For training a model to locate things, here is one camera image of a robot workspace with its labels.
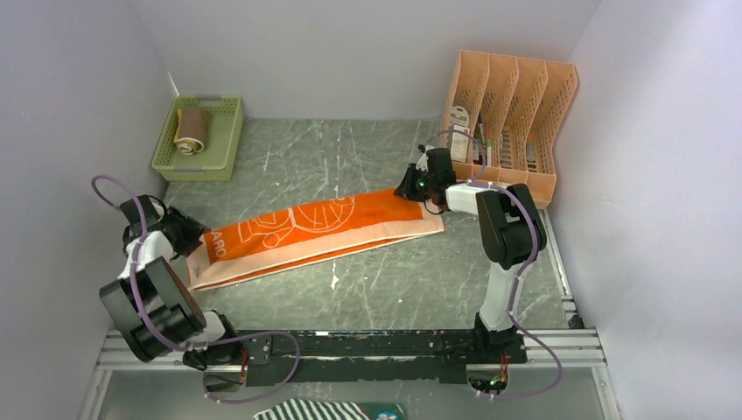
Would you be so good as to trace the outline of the green perforated plastic basket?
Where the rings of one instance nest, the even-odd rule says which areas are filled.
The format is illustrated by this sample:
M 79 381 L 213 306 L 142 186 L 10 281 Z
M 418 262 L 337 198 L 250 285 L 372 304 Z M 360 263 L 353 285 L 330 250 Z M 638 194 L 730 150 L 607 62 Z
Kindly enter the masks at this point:
M 244 110 L 238 95 L 177 96 L 165 119 L 151 168 L 174 181 L 229 181 Z

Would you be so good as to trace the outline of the yellow brown bear towel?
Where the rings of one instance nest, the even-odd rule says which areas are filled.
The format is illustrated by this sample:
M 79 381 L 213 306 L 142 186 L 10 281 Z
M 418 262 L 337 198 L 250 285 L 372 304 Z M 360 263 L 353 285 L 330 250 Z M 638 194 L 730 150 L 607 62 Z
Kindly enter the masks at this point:
M 178 108 L 176 116 L 178 125 L 173 143 L 177 150 L 185 156 L 204 151 L 207 146 L 210 114 L 202 107 L 191 106 Z

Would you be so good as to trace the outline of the orange and cream towel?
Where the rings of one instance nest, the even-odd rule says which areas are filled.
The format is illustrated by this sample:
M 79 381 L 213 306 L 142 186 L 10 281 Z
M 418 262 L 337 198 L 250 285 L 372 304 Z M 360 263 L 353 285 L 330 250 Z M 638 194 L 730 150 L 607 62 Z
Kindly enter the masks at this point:
M 186 259 L 205 291 L 443 232 L 441 216 L 393 190 L 288 207 L 204 233 Z

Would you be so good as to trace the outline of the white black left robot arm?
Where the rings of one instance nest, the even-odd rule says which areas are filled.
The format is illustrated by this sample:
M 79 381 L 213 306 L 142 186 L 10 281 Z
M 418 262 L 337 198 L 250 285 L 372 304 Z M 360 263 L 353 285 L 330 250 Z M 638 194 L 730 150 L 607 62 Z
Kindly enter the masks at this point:
M 150 362 L 177 344 L 183 363 L 199 371 L 245 361 L 248 352 L 226 316 L 201 310 L 172 267 L 201 245 L 209 227 L 148 194 L 120 208 L 129 223 L 122 233 L 127 263 L 99 297 L 135 357 Z

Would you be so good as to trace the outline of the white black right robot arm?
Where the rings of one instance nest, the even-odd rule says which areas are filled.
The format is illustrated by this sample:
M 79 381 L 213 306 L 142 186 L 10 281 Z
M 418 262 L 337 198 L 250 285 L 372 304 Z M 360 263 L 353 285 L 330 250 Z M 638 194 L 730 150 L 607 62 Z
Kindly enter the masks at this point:
M 432 205 L 432 214 L 472 214 L 479 222 L 482 248 L 490 262 L 485 300 L 472 331 L 472 351 L 484 362 L 495 361 L 522 329 L 516 319 L 522 281 L 545 248 L 543 223 L 529 188 L 467 180 L 458 182 L 446 148 L 420 146 L 417 163 L 409 164 L 395 196 Z

